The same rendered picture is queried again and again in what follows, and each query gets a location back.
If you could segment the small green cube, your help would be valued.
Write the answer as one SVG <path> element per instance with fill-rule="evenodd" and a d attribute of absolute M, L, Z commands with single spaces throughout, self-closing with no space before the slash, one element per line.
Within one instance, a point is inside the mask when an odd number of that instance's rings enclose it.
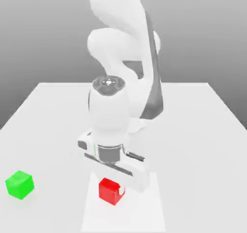
<path fill-rule="evenodd" d="M 32 175 L 21 170 L 15 172 L 12 176 L 5 180 L 8 194 L 23 200 L 34 190 L 34 182 Z"/>

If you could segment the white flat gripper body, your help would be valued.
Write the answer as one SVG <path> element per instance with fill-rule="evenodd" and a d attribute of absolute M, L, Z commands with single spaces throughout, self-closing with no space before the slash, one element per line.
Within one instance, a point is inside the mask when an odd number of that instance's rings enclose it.
<path fill-rule="evenodd" d="M 116 164 L 104 164 L 94 156 L 85 153 L 84 165 L 93 171 L 99 179 L 110 179 L 121 187 L 128 187 L 137 192 L 144 192 L 150 185 L 148 165 L 124 154 Z"/>

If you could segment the small red cube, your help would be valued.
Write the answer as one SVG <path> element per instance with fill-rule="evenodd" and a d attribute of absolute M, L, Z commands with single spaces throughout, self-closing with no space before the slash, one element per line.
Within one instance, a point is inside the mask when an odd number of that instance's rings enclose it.
<path fill-rule="evenodd" d="M 123 196 L 119 195 L 120 184 L 107 178 L 103 178 L 98 185 L 99 198 L 116 205 Z"/>

